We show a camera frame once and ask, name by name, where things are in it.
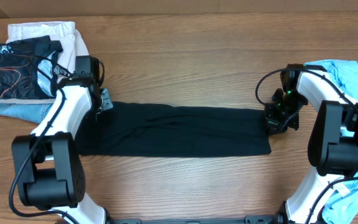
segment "black cloth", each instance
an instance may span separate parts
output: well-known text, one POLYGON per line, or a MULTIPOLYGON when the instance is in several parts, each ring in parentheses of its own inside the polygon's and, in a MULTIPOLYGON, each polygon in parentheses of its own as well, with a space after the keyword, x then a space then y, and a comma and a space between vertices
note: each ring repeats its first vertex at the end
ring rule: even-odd
POLYGON ((49 36, 0 44, 0 100, 52 98, 37 84, 37 66, 43 59, 31 56, 52 55, 56 62, 62 51, 60 41, 51 41, 49 36))
POLYGON ((254 156, 271 152, 264 112, 113 102, 85 118, 75 142, 82 155, 147 157, 254 156))

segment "wooden surface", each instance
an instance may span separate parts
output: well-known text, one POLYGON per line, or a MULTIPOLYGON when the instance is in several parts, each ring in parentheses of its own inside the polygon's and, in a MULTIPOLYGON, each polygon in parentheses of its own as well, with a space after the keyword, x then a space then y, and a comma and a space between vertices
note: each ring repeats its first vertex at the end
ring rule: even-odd
MULTIPOLYGON (((7 39, 9 23, 44 20, 0 19, 0 42, 7 39)), ((254 90, 266 73, 288 63, 326 58, 358 61, 358 12, 55 20, 76 22, 90 54, 104 62, 105 86, 117 101, 262 109, 254 90)), ((279 87, 278 76, 267 79, 260 89, 261 99, 268 100, 279 87)), ((300 129, 270 138, 269 156, 82 157, 87 192, 113 218, 274 213, 308 170, 306 147, 315 117, 311 106, 303 108, 300 129)), ((19 218, 7 204, 14 177, 11 142, 35 127, 0 117, 0 223, 57 220, 54 216, 19 218)), ((15 200, 23 211, 34 211, 21 206, 18 197, 15 200)))

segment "blue cloth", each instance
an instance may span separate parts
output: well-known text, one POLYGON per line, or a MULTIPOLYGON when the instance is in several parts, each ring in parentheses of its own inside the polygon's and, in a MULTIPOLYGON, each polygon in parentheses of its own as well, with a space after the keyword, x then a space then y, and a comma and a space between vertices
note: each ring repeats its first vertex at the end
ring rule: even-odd
POLYGON ((0 115, 41 123, 51 106, 52 104, 23 105, 0 103, 0 115))
MULTIPOLYGON (((344 60, 321 60, 308 62, 309 65, 322 65, 333 81, 342 91, 358 101, 358 63, 344 60)), ((350 193, 342 197, 335 191, 323 209, 326 223, 350 223, 358 213, 358 180, 344 182, 350 193)))

